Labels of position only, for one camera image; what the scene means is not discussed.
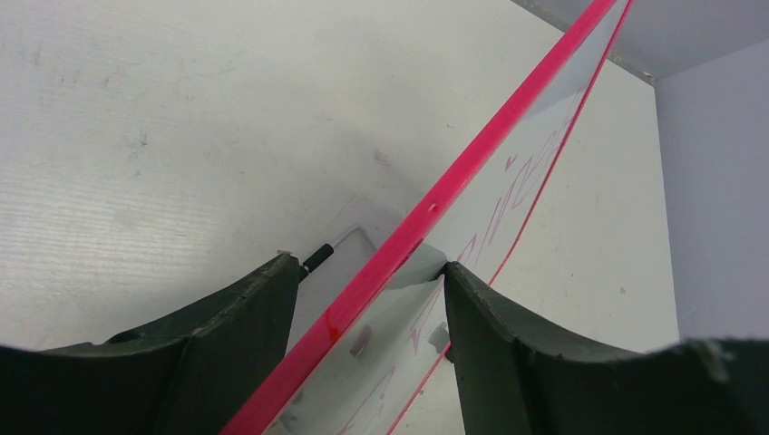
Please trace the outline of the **pink framed whiteboard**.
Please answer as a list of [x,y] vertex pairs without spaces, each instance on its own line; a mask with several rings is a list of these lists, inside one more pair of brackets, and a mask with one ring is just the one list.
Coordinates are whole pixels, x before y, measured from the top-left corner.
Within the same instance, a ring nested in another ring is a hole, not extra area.
[[447,350],[445,265],[491,282],[630,10],[595,1],[319,316],[227,434],[388,434]]

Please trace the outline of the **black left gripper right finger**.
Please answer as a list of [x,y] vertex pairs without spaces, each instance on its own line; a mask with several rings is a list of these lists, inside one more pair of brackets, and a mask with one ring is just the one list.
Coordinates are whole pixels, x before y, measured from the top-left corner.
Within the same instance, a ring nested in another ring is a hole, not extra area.
[[573,333],[444,267],[469,434],[765,434],[768,343],[703,339],[634,353]]

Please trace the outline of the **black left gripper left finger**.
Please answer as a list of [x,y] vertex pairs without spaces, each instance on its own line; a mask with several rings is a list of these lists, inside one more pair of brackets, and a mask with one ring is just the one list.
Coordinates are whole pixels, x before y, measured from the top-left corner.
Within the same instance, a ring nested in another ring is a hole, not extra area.
[[1,350],[4,434],[216,434],[283,359],[301,266],[237,282],[105,343]]

